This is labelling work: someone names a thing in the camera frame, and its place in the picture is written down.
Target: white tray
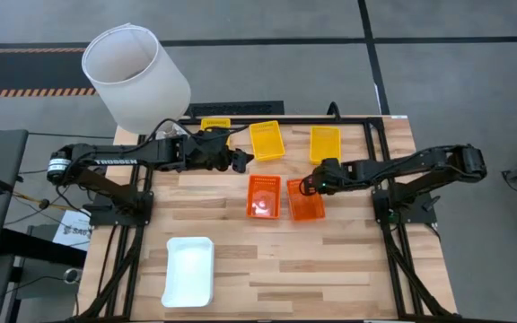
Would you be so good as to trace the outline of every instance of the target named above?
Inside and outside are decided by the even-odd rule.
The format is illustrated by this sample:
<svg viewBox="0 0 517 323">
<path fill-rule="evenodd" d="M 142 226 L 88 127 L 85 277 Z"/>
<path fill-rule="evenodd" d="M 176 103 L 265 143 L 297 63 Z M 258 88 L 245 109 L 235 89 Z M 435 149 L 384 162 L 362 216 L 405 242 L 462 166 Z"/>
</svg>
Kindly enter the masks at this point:
<svg viewBox="0 0 517 323">
<path fill-rule="evenodd" d="M 161 297 L 167 308 L 202 307 L 213 299 L 215 246 L 205 237 L 167 241 L 167 283 Z"/>
</svg>

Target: label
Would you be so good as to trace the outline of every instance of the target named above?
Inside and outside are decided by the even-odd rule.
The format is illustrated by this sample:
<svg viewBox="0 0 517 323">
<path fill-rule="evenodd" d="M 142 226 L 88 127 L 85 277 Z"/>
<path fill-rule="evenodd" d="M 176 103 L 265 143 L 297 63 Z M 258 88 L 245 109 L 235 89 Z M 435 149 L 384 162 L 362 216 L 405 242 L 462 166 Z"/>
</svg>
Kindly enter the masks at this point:
<svg viewBox="0 0 517 323">
<path fill-rule="evenodd" d="M 54 158 L 52 160 L 49 161 L 49 166 L 51 165 L 58 165 L 58 164 L 61 164 L 61 165 L 68 165 L 70 164 L 71 161 L 67 160 L 67 159 L 63 159 L 63 158 Z"/>
<path fill-rule="evenodd" d="M 98 165 L 136 165 L 136 160 L 104 160 L 95 162 Z"/>
<path fill-rule="evenodd" d="M 49 161 L 49 167 L 47 167 L 47 171 L 66 170 L 70 163 L 71 161 L 63 158 L 52 159 Z"/>
<path fill-rule="evenodd" d="M 65 165 L 51 165 L 47 168 L 47 171 L 52 171 L 52 170 L 65 170 L 67 168 L 67 166 Z"/>
</svg>

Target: black floor line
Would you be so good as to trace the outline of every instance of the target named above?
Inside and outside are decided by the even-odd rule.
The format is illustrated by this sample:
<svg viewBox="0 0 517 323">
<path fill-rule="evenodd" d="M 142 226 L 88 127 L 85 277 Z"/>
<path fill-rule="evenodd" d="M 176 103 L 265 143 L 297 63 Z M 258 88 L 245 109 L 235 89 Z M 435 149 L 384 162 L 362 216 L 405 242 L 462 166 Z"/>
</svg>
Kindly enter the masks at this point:
<svg viewBox="0 0 517 323">
<path fill-rule="evenodd" d="M 203 46 L 257 46 L 257 45 L 345 45 L 364 44 L 364 38 L 264 38 L 264 39 L 177 39 L 159 40 L 165 47 L 203 47 Z M 20 48 L 86 48 L 88 42 L 63 43 L 0 43 L 0 49 Z"/>
<path fill-rule="evenodd" d="M 517 43 L 517 36 L 486 37 L 377 37 L 376 44 L 478 44 L 478 43 Z"/>
<path fill-rule="evenodd" d="M 482 37 L 377 37 L 370 38 L 264 38 L 264 39 L 176 39 L 160 40 L 165 47 L 261 46 L 261 45 L 345 45 L 366 44 L 476 44 L 517 43 L 517 36 Z M 0 49 L 86 48 L 88 42 L 0 43 Z"/>
<path fill-rule="evenodd" d="M 366 50 L 368 51 L 368 59 L 372 69 L 372 78 L 374 80 L 374 90 L 376 91 L 376 99 L 378 100 L 378 109 L 382 115 L 390 114 L 390 107 L 386 99 L 386 89 L 382 80 L 381 66 L 378 62 L 376 54 L 376 46 L 374 45 L 374 37 L 372 36 L 372 27 L 370 24 L 370 16 L 366 8 L 364 0 L 358 0 L 358 8 L 360 9 L 360 17 L 363 21 L 364 39 L 366 40 Z"/>
</svg>

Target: orange tray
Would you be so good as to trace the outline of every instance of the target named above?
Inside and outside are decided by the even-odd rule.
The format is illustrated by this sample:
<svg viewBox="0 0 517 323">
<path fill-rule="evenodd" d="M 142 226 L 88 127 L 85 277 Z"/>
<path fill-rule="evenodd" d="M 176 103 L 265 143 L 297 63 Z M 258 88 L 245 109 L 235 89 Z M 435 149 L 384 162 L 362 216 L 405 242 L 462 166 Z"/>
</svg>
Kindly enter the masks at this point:
<svg viewBox="0 0 517 323">
<path fill-rule="evenodd" d="M 247 216 L 278 219 L 280 216 L 280 176 L 250 175 Z"/>
<path fill-rule="evenodd" d="M 286 181 L 288 189 L 289 211 L 295 221 L 310 221 L 324 219 L 324 202 L 320 194 L 304 196 L 299 190 L 301 179 Z"/>
</svg>

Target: table leg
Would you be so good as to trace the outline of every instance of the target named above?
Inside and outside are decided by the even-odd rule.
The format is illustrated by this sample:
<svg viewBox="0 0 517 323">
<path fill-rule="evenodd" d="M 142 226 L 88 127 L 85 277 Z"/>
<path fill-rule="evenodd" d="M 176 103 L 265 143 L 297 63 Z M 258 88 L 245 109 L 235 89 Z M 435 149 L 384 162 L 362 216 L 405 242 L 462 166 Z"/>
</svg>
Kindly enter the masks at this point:
<svg viewBox="0 0 517 323">
<path fill-rule="evenodd" d="M 85 251 L 9 229 L 1 231 L 0 254 L 47 260 L 77 268 L 83 267 L 87 256 Z"/>
</svg>

